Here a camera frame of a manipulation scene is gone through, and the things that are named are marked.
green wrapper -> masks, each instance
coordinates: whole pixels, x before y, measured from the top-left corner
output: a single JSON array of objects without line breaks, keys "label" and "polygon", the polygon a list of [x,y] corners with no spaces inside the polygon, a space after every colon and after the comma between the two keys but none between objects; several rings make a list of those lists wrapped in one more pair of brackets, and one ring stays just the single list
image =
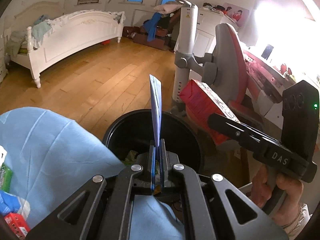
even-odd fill
[{"label": "green wrapper", "polygon": [[12,178],[12,170],[10,170],[5,164],[2,164],[0,169],[0,189],[9,192],[10,183]]}]

pink poster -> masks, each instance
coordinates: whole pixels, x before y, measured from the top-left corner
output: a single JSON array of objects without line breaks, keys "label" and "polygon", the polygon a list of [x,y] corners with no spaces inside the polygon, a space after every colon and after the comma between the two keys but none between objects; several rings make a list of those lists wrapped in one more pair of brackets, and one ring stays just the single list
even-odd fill
[{"label": "pink poster", "polygon": [[249,17],[250,11],[248,9],[242,8],[240,6],[236,6],[231,3],[224,3],[223,7],[227,11],[227,15],[236,21],[236,24],[239,27],[242,27],[245,23],[245,21]]}]

trash can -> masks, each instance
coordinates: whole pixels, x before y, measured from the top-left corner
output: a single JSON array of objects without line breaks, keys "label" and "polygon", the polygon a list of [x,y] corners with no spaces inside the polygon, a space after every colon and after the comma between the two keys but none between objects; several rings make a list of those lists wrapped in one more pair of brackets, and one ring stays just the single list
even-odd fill
[{"label": "trash can", "polygon": [[[183,120],[162,112],[161,139],[167,151],[176,153],[179,161],[200,172],[204,157],[196,134]],[[154,139],[150,109],[129,112],[115,120],[108,128],[102,142],[121,161],[129,151],[139,154],[149,151],[150,141]]]}]

metal screw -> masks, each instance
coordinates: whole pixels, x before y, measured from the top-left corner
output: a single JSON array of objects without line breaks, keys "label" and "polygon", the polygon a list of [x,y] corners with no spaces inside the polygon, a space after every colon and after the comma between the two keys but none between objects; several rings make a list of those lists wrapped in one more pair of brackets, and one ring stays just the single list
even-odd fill
[{"label": "metal screw", "polygon": [[220,182],[223,180],[223,177],[220,174],[213,174],[212,179],[216,182]]},{"label": "metal screw", "polygon": [[131,170],[133,171],[141,171],[142,167],[139,164],[134,164],[131,166]]},{"label": "metal screw", "polygon": [[184,169],[184,166],[181,163],[177,163],[177,164],[173,165],[173,168],[177,171],[182,171]]},{"label": "metal screw", "polygon": [[101,175],[96,175],[92,178],[92,181],[95,183],[99,183],[103,180],[103,177]]}]

wooden floor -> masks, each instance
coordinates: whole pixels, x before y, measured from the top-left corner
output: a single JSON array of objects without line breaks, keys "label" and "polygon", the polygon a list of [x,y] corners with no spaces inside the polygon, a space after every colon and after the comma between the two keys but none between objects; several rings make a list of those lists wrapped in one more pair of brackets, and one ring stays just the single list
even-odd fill
[{"label": "wooden floor", "polygon": [[0,84],[0,114],[23,106],[50,109],[102,139],[122,114],[150,108],[149,74],[161,81],[163,109],[168,110],[174,72],[169,51],[126,38],[119,44],[97,44],[43,71],[40,89],[27,68],[13,65]]}]

